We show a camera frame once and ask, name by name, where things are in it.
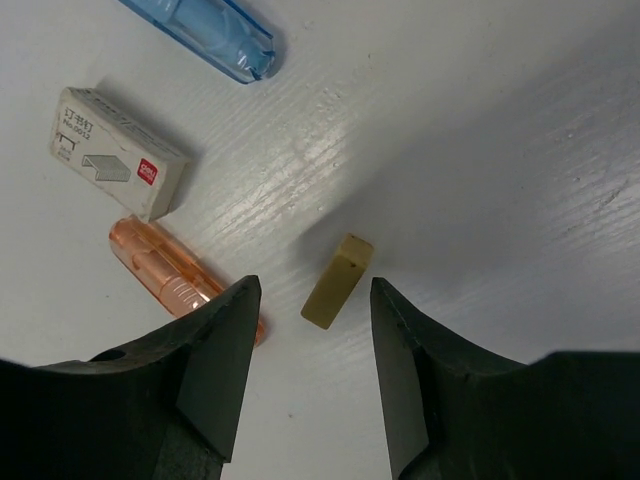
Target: blue transparent pen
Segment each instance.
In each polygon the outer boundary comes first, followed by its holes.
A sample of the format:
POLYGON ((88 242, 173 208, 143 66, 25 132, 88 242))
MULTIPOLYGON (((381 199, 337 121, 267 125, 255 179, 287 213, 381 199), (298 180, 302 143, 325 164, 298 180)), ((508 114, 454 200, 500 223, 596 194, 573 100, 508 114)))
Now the blue transparent pen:
POLYGON ((273 36, 231 0, 120 0, 240 83, 273 66, 273 36))

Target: white wooden table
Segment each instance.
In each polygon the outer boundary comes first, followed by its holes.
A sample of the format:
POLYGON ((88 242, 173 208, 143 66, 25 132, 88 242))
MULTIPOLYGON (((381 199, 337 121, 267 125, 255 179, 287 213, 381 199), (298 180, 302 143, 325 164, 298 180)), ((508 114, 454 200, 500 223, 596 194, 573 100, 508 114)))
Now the white wooden table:
POLYGON ((170 320, 108 248, 123 210, 47 153, 68 85, 191 152, 164 224, 260 276, 227 480, 389 478, 372 275, 517 360, 638 349, 637 1, 251 1, 286 50, 249 87, 115 0, 3 2, 0 355, 88 359, 170 320), (324 332, 298 312, 347 231, 377 256, 324 332))

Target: eraser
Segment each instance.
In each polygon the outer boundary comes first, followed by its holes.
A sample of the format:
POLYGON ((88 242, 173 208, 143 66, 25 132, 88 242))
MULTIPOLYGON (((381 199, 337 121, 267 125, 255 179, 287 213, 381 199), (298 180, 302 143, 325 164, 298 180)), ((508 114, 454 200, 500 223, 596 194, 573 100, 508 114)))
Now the eraser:
POLYGON ((52 155, 142 221, 165 215, 189 159, 98 92, 66 88, 60 96, 52 155))
POLYGON ((328 329, 364 275, 372 256, 371 244, 348 234, 309 295, 301 315, 318 327, 328 329))

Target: pen cap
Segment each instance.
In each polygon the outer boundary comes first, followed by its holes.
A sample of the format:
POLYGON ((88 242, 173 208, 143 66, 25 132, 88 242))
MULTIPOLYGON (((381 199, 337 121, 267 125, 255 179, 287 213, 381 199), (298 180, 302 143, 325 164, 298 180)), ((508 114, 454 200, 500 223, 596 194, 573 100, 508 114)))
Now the pen cap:
POLYGON ((240 83, 273 65, 273 36, 231 0, 120 1, 240 83))
MULTIPOLYGON (((226 286, 182 244, 155 223, 135 216, 117 222, 109 245, 118 259, 176 318, 181 318, 222 293, 226 286)), ((256 345, 265 329, 258 322, 256 345)))

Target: yellow eraser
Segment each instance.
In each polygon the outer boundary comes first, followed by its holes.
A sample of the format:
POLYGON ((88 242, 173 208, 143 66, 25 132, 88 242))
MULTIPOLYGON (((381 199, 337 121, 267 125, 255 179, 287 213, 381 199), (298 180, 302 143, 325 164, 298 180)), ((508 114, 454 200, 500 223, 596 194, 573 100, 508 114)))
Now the yellow eraser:
POLYGON ((301 315, 328 329, 356 288, 372 256, 373 246, 348 234, 302 307, 301 315))

